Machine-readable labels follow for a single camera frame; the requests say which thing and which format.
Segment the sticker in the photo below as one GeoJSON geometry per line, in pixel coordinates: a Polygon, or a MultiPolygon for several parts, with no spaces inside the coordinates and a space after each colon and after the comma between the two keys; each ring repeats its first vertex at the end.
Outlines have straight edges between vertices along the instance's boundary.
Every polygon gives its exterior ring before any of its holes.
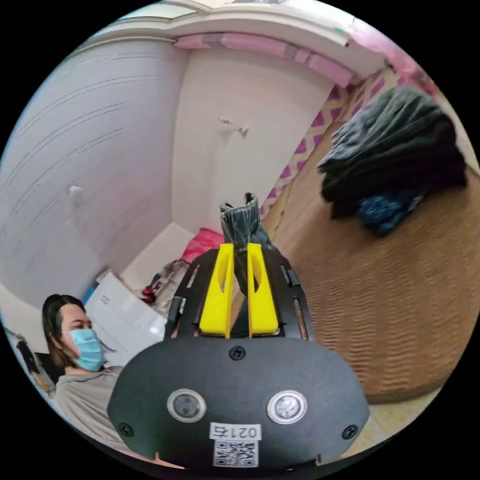
{"type": "Polygon", "coordinates": [[[215,440],[213,466],[237,469],[258,467],[258,441],[215,440]]]}
{"type": "Polygon", "coordinates": [[[210,440],[258,442],[262,439],[262,426],[231,423],[210,423],[210,440]]]}

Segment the woman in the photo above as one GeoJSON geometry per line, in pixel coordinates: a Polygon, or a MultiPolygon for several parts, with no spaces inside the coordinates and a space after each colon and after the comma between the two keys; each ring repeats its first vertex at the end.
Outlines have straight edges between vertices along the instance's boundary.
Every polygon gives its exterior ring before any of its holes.
{"type": "MultiPolygon", "coordinates": [[[[122,367],[105,367],[105,345],[82,302],[71,295],[51,295],[43,304],[42,322],[48,352],[65,370],[56,384],[57,405],[65,417],[98,442],[150,462],[124,444],[109,420],[107,405],[122,367]]],[[[158,459],[154,463],[176,467],[158,459]]]]}

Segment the floor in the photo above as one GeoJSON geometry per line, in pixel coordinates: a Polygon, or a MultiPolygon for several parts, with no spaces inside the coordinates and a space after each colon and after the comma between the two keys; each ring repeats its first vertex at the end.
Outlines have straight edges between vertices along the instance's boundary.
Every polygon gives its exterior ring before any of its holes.
{"type": "Polygon", "coordinates": [[[370,418],[358,439],[340,458],[351,457],[397,434],[411,424],[437,396],[440,389],[414,400],[370,405],[370,418]]]}

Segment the dark hair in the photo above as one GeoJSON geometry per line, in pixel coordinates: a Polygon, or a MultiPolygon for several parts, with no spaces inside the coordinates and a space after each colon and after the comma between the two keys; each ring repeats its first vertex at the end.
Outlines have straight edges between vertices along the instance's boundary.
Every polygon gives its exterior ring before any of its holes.
{"type": "Polygon", "coordinates": [[[63,319],[60,309],[65,305],[76,305],[85,312],[84,304],[78,298],[71,295],[59,295],[58,293],[50,295],[41,309],[41,321],[48,353],[53,363],[60,368],[77,366],[69,355],[69,353],[72,355],[73,352],[62,341],[63,319]]]}

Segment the gray shirt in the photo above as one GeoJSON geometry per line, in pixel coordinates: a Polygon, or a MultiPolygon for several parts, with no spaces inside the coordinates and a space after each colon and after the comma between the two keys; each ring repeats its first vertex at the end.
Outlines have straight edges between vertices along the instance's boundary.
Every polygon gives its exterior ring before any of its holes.
{"type": "Polygon", "coordinates": [[[107,405],[121,366],[85,375],[63,375],[56,384],[56,402],[74,427],[98,442],[124,453],[124,444],[107,415],[107,405]]]}

